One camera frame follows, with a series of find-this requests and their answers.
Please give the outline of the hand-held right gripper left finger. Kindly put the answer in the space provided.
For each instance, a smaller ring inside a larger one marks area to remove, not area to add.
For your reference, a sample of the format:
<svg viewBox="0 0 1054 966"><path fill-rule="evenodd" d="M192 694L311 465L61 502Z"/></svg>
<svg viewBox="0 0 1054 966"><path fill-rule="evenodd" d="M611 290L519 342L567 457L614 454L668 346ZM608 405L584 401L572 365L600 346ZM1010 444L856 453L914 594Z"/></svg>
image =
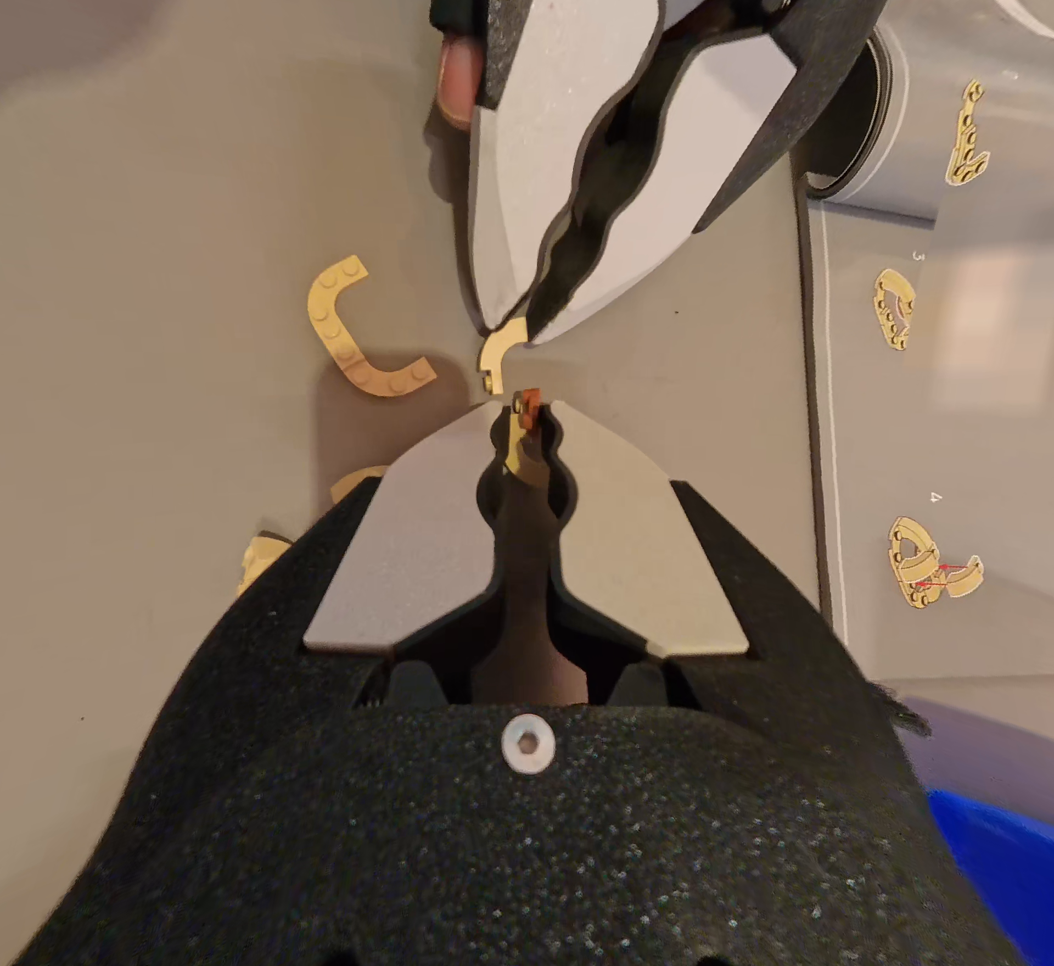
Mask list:
<svg viewBox="0 0 1054 966"><path fill-rule="evenodd" d="M494 530L480 484L494 464L501 412L480 405L388 468L306 630L308 649L394 654L485 596Z"/></svg>

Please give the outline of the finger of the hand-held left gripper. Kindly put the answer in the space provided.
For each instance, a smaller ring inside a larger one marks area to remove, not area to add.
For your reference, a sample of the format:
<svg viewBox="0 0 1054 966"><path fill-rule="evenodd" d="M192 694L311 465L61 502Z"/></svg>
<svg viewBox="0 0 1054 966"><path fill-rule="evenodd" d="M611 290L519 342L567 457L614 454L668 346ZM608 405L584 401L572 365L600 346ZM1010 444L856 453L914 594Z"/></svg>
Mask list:
<svg viewBox="0 0 1054 966"><path fill-rule="evenodd" d="M664 0L485 0L470 131L469 265L481 324L540 281L587 143L657 46Z"/></svg>
<svg viewBox="0 0 1054 966"><path fill-rule="evenodd" d="M625 140L599 159L581 215L552 247L528 305L529 343L609 305L692 236L796 74L758 31L657 57L639 82Z"/></svg>

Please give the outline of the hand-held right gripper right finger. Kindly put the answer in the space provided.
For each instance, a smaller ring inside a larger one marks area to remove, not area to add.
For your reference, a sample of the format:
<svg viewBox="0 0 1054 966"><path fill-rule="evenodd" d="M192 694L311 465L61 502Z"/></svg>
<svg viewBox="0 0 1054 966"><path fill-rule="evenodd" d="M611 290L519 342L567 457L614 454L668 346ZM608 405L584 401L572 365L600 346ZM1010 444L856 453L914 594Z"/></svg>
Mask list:
<svg viewBox="0 0 1054 966"><path fill-rule="evenodd" d="M667 472L573 406L548 408L569 491L551 579L587 633L653 657L744 655L745 631Z"/></svg>

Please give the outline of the large tan arch brick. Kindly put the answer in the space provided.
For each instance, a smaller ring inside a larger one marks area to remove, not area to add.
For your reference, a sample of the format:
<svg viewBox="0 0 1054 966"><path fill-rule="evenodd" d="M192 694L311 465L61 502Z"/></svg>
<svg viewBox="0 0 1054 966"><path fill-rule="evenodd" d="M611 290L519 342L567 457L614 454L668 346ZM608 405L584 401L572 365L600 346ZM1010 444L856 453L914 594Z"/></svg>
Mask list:
<svg viewBox="0 0 1054 966"><path fill-rule="evenodd" d="M522 423L522 415L514 410L509 417L505 468L523 485L534 489L548 487L550 467L545 457L541 427L526 428Z"/></svg>
<svg viewBox="0 0 1054 966"><path fill-rule="evenodd" d="M309 319L334 363L351 385L375 398L402 398L432 385L438 375L423 356L394 370L380 369L366 358L341 321L337 309L341 294L366 277L368 271L356 255L347 256L324 269L308 294Z"/></svg>

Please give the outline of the tan curved brick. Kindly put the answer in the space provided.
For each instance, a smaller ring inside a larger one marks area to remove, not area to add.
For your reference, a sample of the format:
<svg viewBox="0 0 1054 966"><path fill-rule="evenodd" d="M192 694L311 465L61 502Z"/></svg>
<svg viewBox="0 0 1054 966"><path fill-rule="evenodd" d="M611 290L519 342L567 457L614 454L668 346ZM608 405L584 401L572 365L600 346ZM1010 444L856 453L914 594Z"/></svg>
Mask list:
<svg viewBox="0 0 1054 966"><path fill-rule="evenodd" d="M525 316L511 317L501 328L490 332L479 353L476 370L485 393L497 397L504 393L503 362L509 351L529 341L528 321Z"/></svg>

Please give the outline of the blue plastic bin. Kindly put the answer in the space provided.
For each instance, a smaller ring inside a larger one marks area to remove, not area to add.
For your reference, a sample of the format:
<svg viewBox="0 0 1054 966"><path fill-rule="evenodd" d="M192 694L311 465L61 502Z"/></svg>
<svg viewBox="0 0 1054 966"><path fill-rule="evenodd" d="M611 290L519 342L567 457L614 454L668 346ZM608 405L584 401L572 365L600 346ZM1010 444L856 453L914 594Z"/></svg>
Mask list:
<svg viewBox="0 0 1054 966"><path fill-rule="evenodd" d="M1053 963L1053 827L985 802L928 790L960 870L1029 964Z"/></svg>

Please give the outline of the person's left hand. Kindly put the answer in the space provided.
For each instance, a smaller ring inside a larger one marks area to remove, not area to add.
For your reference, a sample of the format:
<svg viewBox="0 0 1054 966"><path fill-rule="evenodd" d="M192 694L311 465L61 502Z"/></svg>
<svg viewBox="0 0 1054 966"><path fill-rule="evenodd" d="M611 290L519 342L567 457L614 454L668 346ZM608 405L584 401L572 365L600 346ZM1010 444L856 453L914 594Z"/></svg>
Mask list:
<svg viewBox="0 0 1054 966"><path fill-rule="evenodd" d="M485 51L479 39L447 34L442 39L435 105L442 118L468 132L479 99Z"/></svg>

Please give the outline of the tan quarter-round brick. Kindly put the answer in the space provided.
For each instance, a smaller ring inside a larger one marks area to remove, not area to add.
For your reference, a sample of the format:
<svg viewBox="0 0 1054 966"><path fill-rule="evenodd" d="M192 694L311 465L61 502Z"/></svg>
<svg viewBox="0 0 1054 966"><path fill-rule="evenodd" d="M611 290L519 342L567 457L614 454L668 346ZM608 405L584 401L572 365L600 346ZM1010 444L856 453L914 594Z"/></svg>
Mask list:
<svg viewBox="0 0 1054 966"><path fill-rule="evenodd" d="M389 465L384 464L374 465L347 473L329 489L332 507L347 500L368 506L375 496L389 467Z"/></svg>
<svg viewBox="0 0 1054 966"><path fill-rule="evenodd" d="M255 534L243 550L242 570L236 590L236 597L242 597L246 590L268 569L284 556L293 546L290 539L272 531Z"/></svg>

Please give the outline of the grey instruction booklet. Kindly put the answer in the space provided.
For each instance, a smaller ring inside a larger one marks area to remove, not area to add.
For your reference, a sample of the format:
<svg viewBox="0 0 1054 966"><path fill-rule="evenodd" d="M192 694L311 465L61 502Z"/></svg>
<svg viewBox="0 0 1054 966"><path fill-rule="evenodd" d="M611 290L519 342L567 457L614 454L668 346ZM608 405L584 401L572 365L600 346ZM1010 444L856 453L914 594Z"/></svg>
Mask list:
<svg viewBox="0 0 1054 966"><path fill-rule="evenodd" d="M889 0L801 143L822 595L872 679L1052 675L1052 14Z"/></svg>

